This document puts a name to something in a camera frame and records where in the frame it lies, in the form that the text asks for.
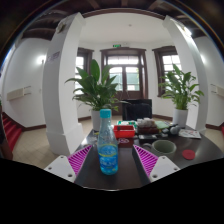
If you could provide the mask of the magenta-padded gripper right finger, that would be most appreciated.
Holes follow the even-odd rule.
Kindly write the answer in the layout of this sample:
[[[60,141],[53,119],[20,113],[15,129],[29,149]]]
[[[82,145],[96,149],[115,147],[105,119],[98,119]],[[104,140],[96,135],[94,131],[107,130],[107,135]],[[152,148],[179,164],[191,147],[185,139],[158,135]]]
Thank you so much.
[[[158,157],[137,145],[132,155],[142,183],[152,183],[180,170],[168,157]]]

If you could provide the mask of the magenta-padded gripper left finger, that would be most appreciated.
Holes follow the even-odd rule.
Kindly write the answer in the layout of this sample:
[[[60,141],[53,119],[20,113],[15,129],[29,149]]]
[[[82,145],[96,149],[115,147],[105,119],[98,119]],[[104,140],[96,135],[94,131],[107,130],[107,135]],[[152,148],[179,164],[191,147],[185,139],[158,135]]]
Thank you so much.
[[[91,149],[92,146],[87,145],[69,156],[59,155],[45,171],[74,183]]]

